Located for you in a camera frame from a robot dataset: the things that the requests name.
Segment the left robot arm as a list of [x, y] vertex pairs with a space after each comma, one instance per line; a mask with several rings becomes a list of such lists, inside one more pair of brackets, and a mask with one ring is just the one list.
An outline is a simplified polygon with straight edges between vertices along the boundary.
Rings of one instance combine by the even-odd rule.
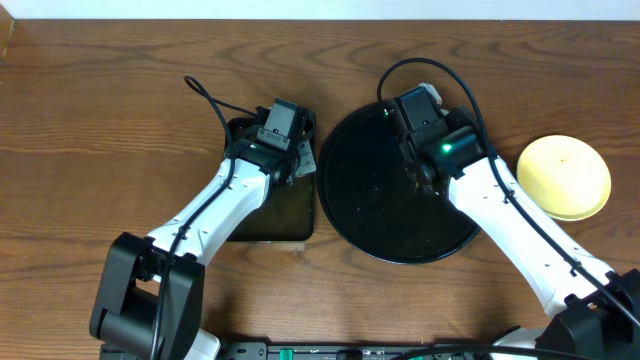
[[104, 355], [216, 358], [221, 342], [200, 326], [206, 267], [274, 188], [315, 169], [310, 140], [288, 150], [240, 140], [177, 215], [144, 237], [119, 235], [108, 250], [89, 322]]

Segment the yellow plate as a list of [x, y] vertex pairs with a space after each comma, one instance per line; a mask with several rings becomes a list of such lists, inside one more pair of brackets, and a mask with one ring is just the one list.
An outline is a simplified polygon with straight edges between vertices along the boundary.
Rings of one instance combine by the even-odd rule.
[[523, 190], [550, 217], [579, 221], [604, 208], [611, 174], [589, 144], [566, 135], [534, 140], [518, 158], [516, 175]]

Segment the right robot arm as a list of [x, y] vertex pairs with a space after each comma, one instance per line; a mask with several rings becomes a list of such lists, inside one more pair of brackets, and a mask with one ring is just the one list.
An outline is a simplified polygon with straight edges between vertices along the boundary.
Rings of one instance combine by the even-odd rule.
[[530, 143], [516, 169], [490, 157], [469, 126], [400, 137], [408, 160], [428, 169], [441, 195], [473, 220], [519, 270], [551, 319], [501, 336], [490, 359], [636, 359], [639, 272], [617, 274], [572, 239], [561, 220], [597, 213], [611, 192], [604, 159], [573, 137]]

